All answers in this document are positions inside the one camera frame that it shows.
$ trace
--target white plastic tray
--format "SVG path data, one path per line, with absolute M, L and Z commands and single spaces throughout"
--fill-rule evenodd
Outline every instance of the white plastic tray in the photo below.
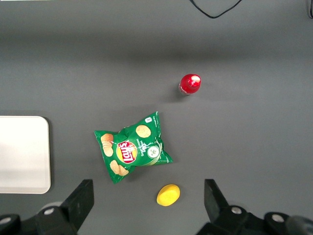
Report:
M 47 121 L 0 116 L 0 193 L 42 194 L 50 186 Z

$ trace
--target red cap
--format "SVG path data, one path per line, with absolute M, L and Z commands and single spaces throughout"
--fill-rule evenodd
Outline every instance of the red cap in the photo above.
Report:
M 185 75 L 179 84 L 179 89 L 185 94 L 192 94 L 199 90 L 201 85 L 201 78 L 196 74 Z

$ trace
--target yellow sponge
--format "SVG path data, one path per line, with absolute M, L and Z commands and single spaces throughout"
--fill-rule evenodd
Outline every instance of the yellow sponge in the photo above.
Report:
M 177 185 L 164 186 L 156 197 L 156 202 L 167 207 L 177 201 L 180 196 L 180 189 Z

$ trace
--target gray table surface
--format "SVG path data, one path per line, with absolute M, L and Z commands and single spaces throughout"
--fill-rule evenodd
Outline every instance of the gray table surface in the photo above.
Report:
M 235 1 L 199 1 L 212 14 Z M 93 179 L 80 234 L 192 235 L 207 221 L 204 179 L 231 204 L 313 218 L 313 20 L 302 0 L 242 1 L 210 20 L 187 0 L 0 3 L 0 115 L 50 125 L 52 187 L 0 194 L 22 219 Z M 187 73 L 203 78 L 189 97 Z M 114 185 L 94 130 L 160 112 L 173 164 Z M 23 133 L 18 133 L 21 141 Z M 166 184 L 180 199 L 156 203 Z

